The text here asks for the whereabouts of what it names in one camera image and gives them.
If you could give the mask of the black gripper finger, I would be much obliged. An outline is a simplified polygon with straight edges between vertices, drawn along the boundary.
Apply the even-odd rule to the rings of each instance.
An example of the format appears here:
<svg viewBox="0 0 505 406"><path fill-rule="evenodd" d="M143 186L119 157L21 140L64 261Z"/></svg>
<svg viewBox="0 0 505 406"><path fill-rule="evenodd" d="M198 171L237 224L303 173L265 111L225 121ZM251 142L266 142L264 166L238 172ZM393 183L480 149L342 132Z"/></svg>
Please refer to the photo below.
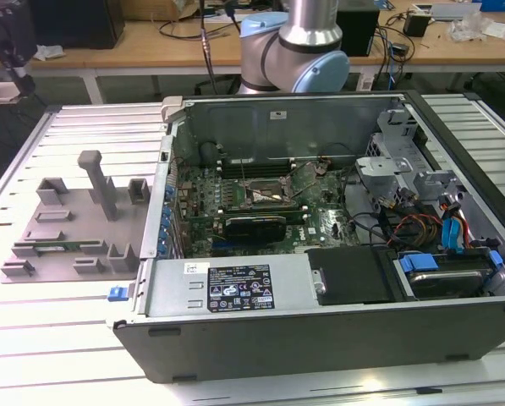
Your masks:
<svg viewBox="0 0 505 406"><path fill-rule="evenodd" d="M8 76L18 89L20 96L30 96L36 91L35 82L28 72L28 64L16 66L10 63L7 67Z"/></svg>

